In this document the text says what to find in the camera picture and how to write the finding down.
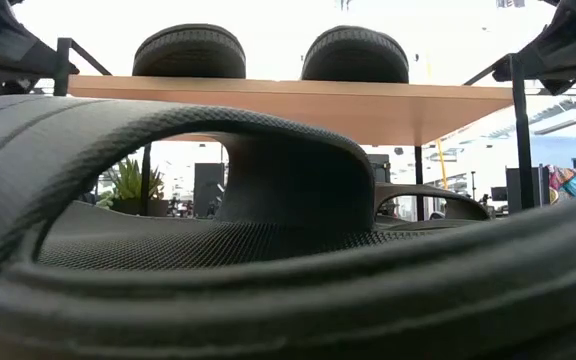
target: wooden shelf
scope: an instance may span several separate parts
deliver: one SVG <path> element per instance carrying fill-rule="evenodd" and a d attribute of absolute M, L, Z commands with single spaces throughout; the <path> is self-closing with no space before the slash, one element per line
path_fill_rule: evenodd
<path fill-rule="evenodd" d="M 422 145 L 512 105 L 510 88 L 328 81 L 73 75 L 68 92 L 232 106 L 327 128 L 362 145 Z"/>

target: colorful artwork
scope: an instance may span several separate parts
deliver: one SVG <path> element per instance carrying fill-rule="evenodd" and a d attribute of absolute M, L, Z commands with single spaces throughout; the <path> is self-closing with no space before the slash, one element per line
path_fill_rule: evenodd
<path fill-rule="evenodd" d="M 548 166 L 550 171 L 550 203 L 576 197 L 576 169 Z"/>

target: black slide sandal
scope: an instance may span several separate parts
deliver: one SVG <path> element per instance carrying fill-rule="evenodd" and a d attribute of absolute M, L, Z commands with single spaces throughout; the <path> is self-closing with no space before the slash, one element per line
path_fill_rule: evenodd
<path fill-rule="evenodd" d="M 386 216 L 375 221 L 382 230 L 391 231 L 438 231 L 468 226 L 490 220 L 486 209 L 478 202 L 448 190 L 428 185 L 390 184 L 378 182 L 375 187 L 375 212 L 381 204 L 399 196 L 422 196 L 444 199 L 446 213 L 441 220 L 408 222 Z"/>
<path fill-rule="evenodd" d="M 246 55 L 239 40 L 224 28 L 178 25 L 142 43 L 135 53 L 133 75 L 243 79 Z"/>
<path fill-rule="evenodd" d="M 576 360 L 576 199 L 413 241 L 212 269 L 36 262 L 60 230 L 51 224 L 96 174 L 144 143 L 195 131 L 222 134 L 233 154 L 225 212 L 207 223 L 263 224 L 260 240 L 330 229 L 338 241 L 391 237 L 371 229 L 365 155 L 327 131 L 220 107 L 0 98 L 0 359 Z M 296 161 L 256 172 L 250 154 Z M 322 201 L 298 212 L 300 194 Z M 206 255 L 237 252 L 246 235 L 230 236 Z"/>
<path fill-rule="evenodd" d="M 408 60 L 392 37 L 358 26 L 319 35 L 304 58 L 302 80 L 408 83 Z"/>

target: black metal frame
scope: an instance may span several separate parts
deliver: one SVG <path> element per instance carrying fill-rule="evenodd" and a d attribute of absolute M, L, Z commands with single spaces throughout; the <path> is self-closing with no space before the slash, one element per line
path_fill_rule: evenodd
<path fill-rule="evenodd" d="M 53 96 L 66 96 L 68 94 L 68 77 L 70 76 L 70 49 L 75 50 L 79 56 L 86 60 L 95 70 L 99 71 L 102 75 L 112 76 L 110 71 L 106 70 L 92 55 L 90 55 L 84 48 L 79 46 L 75 40 L 71 38 L 57 39 L 57 73 L 53 78 L 55 80 L 55 88 Z"/>
<path fill-rule="evenodd" d="M 82 48 L 72 38 L 57 39 L 58 66 L 54 76 L 55 86 L 53 96 L 66 96 L 68 94 L 68 77 L 70 76 L 70 50 L 74 50 L 90 65 L 92 65 L 102 75 L 112 76 L 103 65 L 101 65 L 92 55 Z M 152 144 L 144 147 L 144 155 L 141 161 L 141 204 L 139 215 L 148 214 L 148 199 L 150 192 L 150 151 Z"/>
<path fill-rule="evenodd" d="M 519 184 L 521 188 L 521 209 L 535 207 L 534 190 L 532 187 L 532 159 L 530 155 L 530 124 L 526 109 L 526 88 L 522 64 L 517 54 L 508 54 L 499 61 L 490 65 L 464 85 L 470 86 L 493 72 L 495 66 L 502 61 L 510 64 L 510 77 L 512 79 L 512 99 L 515 106 L 517 129 L 517 156 L 519 157 Z"/>
<path fill-rule="evenodd" d="M 71 38 L 59 38 L 57 41 L 57 53 L 59 55 L 59 65 L 55 74 L 54 96 L 66 96 L 68 93 L 68 77 L 70 75 L 70 49 L 78 53 L 84 60 L 91 64 L 102 75 L 112 75 L 104 68 L 95 58 L 86 50 L 77 44 Z M 515 105 L 515 116 L 517 126 L 517 153 L 519 156 L 519 174 L 521 184 L 521 207 L 528 209 L 535 206 L 532 187 L 532 160 L 530 156 L 530 130 L 528 115 L 526 113 L 526 92 L 524 85 L 524 73 L 516 54 L 508 54 L 499 61 L 495 62 L 488 68 L 484 69 L 472 79 L 466 81 L 464 85 L 470 86 L 483 79 L 493 72 L 495 65 L 500 61 L 508 60 L 510 63 L 510 73 L 512 77 L 513 102 Z M 146 215 L 148 213 L 148 193 L 150 189 L 150 151 L 152 144 L 144 147 L 144 154 L 141 166 L 141 206 L 139 213 Z M 415 146 L 415 182 L 423 184 L 423 153 L 421 146 Z M 424 220 L 424 200 L 423 197 L 417 197 L 417 220 Z"/>

